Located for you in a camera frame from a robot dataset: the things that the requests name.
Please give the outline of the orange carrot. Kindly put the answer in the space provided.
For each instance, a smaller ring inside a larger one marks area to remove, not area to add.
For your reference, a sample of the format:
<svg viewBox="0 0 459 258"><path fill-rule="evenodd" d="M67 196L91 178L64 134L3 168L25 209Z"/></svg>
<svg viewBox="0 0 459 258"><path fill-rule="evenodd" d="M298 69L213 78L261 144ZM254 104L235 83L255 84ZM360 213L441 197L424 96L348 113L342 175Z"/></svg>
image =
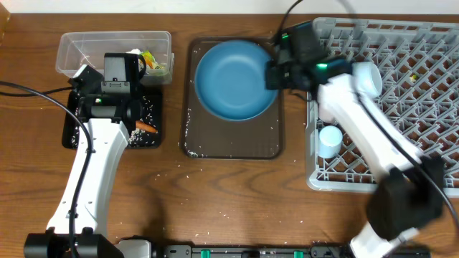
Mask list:
<svg viewBox="0 0 459 258"><path fill-rule="evenodd" d="M144 130L148 133L157 133L157 129L155 129L155 127L151 126L151 125L148 125L148 124L145 124L144 122L140 121L140 120L137 120L136 121L136 128L139 129L139 130Z"/></svg>

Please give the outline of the yellow green snack wrapper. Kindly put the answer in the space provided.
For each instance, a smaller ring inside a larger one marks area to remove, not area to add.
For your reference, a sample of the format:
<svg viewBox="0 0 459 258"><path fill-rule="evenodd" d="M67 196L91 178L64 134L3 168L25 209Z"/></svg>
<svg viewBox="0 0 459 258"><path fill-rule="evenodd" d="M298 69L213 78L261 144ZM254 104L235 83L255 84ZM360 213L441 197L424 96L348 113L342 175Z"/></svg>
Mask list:
<svg viewBox="0 0 459 258"><path fill-rule="evenodd" d="M141 58L138 59L139 71L145 70L145 76L160 76L166 74L166 65L157 62L149 51L141 52L139 55L141 56Z"/></svg>

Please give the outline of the clear plastic waste bin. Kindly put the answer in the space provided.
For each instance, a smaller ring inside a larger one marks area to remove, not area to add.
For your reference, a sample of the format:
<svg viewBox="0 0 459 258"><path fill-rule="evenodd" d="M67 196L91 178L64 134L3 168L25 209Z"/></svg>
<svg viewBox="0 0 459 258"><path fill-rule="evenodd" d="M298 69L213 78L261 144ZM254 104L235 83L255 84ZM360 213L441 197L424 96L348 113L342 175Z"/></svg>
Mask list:
<svg viewBox="0 0 459 258"><path fill-rule="evenodd" d="M60 39L55 69L67 77L73 77L82 65L89 65L103 73L105 53L127 53L132 49L149 51L157 62L166 65L165 75L146 75L141 79L143 85L168 85L172 82L174 53L168 31L65 33Z"/></svg>

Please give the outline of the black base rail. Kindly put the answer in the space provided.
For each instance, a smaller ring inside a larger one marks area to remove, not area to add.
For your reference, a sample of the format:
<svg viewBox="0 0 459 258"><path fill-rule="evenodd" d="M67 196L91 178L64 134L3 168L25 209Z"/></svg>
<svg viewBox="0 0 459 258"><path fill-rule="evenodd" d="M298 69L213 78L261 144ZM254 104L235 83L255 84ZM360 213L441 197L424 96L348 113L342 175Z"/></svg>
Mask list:
<svg viewBox="0 0 459 258"><path fill-rule="evenodd" d="M151 258L352 258L348 246L336 244L309 247L161 246L142 238L120 240L117 247L124 257Z"/></svg>

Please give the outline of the dark blue plate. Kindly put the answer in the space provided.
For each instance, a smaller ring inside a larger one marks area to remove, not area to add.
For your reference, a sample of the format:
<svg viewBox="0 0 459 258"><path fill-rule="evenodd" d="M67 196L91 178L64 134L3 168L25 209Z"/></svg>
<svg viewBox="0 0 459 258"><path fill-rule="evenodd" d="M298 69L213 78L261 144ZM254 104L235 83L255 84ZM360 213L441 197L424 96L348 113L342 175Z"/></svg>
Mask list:
<svg viewBox="0 0 459 258"><path fill-rule="evenodd" d="M199 61L195 93L202 106L223 120L243 121L261 115L278 92L266 88L270 55L260 45L230 40L212 47Z"/></svg>

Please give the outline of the light blue bowl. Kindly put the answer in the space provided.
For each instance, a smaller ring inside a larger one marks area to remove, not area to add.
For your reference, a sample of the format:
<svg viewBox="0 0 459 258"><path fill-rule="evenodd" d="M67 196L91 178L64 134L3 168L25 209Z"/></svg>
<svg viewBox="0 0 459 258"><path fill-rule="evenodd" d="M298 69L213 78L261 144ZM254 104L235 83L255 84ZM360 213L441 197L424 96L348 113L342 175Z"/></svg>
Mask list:
<svg viewBox="0 0 459 258"><path fill-rule="evenodd" d="M353 63L353 75L360 93L376 99L382 93L382 77L378 67L372 62Z"/></svg>

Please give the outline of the black food waste tray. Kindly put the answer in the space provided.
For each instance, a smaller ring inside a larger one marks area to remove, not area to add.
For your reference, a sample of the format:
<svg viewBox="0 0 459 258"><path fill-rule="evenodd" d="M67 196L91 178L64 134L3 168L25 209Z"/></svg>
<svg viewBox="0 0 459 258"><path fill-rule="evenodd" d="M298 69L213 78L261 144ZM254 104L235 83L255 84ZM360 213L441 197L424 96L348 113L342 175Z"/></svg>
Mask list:
<svg viewBox="0 0 459 258"><path fill-rule="evenodd" d="M149 148L157 148L161 144L162 140L162 104L163 104L163 95L160 90L154 90L151 95L146 95L143 97L142 101L142 108L143 108L143 117L140 121L144 122L145 124L151 125L155 127L158 131L158 138L156 140L156 144L153 147ZM63 125L62 131L62 146L67 149L76 149L78 147L78 139L79 139L79 126L77 123L71 118L70 115L65 115L65 121Z"/></svg>

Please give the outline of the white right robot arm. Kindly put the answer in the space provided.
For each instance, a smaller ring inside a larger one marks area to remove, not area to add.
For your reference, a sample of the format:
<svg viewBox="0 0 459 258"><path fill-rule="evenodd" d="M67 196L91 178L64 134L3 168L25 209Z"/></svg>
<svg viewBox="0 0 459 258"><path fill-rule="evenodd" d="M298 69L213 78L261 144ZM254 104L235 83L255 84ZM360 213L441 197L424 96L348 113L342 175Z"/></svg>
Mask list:
<svg viewBox="0 0 459 258"><path fill-rule="evenodd" d="M383 257L441 217L451 205L443 191L444 163L426 156L376 106L366 86L381 82L376 65L320 57L272 59L265 68L269 90L308 92L363 155L377 188L366 205L367 223L349 243L354 257Z"/></svg>

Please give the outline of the white tissue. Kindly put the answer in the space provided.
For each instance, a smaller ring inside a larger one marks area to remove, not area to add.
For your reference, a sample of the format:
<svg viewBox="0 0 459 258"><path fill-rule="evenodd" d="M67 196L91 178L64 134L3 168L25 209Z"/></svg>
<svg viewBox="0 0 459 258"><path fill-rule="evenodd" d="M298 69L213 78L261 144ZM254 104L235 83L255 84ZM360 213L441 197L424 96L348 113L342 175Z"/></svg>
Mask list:
<svg viewBox="0 0 459 258"><path fill-rule="evenodd" d="M141 55L142 51L139 49L132 49L131 51L127 52L127 54L137 54Z"/></svg>

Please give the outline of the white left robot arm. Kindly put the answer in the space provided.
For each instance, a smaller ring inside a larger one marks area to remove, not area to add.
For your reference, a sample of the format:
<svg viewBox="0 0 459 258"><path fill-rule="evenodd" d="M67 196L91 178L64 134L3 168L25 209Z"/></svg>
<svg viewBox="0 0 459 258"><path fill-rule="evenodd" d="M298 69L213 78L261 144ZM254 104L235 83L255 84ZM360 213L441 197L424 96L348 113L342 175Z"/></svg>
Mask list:
<svg viewBox="0 0 459 258"><path fill-rule="evenodd" d="M152 257L150 241L107 239L108 206L128 131L140 118L140 79L134 61L107 64L100 85L81 97L77 154L65 192L45 232L31 233L25 257Z"/></svg>

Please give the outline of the grey dishwasher rack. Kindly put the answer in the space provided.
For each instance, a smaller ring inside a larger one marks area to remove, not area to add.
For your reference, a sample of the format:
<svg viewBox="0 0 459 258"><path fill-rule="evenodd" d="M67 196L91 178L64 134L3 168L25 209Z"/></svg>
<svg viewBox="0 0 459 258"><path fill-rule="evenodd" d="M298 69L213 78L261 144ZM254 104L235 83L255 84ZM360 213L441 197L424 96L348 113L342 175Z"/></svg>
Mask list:
<svg viewBox="0 0 459 258"><path fill-rule="evenodd" d="M404 137L445 162L445 193L458 197L458 24L427 21L313 20L321 44L349 61L373 62L382 76L376 104ZM367 193L375 188L358 148L345 135L335 158L316 155L324 122L307 104L306 183L317 191Z"/></svg>

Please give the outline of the light blue plastic cup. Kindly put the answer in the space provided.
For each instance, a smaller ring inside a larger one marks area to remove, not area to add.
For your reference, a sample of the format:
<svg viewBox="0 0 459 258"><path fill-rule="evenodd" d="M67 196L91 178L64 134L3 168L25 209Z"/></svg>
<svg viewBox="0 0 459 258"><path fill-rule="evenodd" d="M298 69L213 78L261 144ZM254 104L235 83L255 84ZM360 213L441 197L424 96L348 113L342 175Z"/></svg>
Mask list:
<svg viewBox="0 0 459 258"><path fill-rule="evenodd" d="M318 156L333 158L339 154L343 141L343 133L336 126L328 125L322 128L318 135Z"/></svg>

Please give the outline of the dark brown serving tray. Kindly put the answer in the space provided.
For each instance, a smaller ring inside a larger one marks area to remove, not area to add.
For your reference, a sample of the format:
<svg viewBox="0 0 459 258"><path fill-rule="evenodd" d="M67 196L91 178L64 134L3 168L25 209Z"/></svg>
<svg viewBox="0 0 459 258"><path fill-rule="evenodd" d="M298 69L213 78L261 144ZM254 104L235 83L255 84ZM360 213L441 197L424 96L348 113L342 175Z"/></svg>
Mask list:
<svg viewBox="0 0 459 258"><path fill-rule="evenodd" d="M184 107L180 147L190 158L270 160L283 149L282 93L261 115L243 121L223 120L208 112L195 93L194 76L199 61L212 47L230 40L245 40L265 51L266 39L199 37L189 45L184 81Z"/></svg>

